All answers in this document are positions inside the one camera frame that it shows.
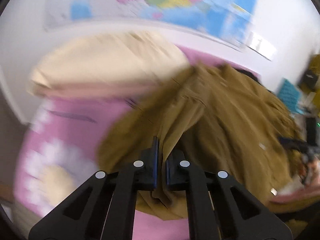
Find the cream pillow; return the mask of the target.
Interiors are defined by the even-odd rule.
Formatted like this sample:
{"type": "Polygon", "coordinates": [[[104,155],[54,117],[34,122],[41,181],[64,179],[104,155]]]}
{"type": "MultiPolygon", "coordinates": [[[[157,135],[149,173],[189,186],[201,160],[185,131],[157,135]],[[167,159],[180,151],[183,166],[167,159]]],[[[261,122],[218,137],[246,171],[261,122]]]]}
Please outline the cream pillow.
{"type": "Polygon", "coordinates": [[[28,88],[43,97],[126,98],[154,90],[189,66],[185,54],[158,33],[99,34],[44,56],[28,88]]]}

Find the teal perforated storage rack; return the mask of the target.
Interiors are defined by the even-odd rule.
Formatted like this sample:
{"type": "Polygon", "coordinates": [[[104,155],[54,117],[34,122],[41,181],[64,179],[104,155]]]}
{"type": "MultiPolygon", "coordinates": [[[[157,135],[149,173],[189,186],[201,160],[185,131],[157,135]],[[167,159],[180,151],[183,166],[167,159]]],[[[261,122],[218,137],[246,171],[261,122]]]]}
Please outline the teal perforated storage rack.
{"type": "Polygon", "coordinates": [[[301,93],[288,79],[283,79],[277,97],[292,113],[303,114],[299,107],[301,93]]]}

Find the colourful wall map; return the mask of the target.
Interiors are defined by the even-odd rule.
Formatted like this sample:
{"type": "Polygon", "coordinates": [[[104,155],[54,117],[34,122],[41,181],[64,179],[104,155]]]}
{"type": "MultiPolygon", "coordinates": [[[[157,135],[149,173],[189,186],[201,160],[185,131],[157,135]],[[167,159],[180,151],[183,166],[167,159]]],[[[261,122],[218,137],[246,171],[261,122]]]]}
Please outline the colourful wall map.
{"type": "Polygon", "coordinates": [[[256,4],[257,0],[46,0],[44,26],[102,19],[159,21],[242,47],[256,4]]]}

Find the olive brown jacket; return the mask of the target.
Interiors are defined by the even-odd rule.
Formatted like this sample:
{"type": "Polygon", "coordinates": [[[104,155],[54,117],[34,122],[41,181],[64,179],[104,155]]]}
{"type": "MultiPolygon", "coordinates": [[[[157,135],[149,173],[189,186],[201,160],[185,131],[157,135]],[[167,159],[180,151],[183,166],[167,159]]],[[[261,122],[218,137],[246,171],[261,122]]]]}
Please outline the olive brown jacket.
{"type": "Polygon", "coordinates": [[[291,180],[297,155],[278,137],[298,138],[285,105],[230,66],[189,68],[126,113],[97,151],[106,172],[120,170],[159,139],[159,164],[175,146],[203,170],[225,170],[263,204],[291,180]]]}

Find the pink bed sheet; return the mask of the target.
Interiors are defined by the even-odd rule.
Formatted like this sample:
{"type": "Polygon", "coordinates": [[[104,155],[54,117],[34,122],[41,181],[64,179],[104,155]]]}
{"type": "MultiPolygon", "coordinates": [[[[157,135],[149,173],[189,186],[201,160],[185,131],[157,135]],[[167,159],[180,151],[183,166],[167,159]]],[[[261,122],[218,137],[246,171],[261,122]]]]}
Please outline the pink bed sheet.
{"type": "Polygon", "coordinates": [[[98,170],[95,152],[102,137],[140,97],[124,99],[46,99],[24,136],[16,166],[13,221],[21,234],[31,228],[54,204],[42,186],[51,169],[63,170],[79,187],[98,170]]]}

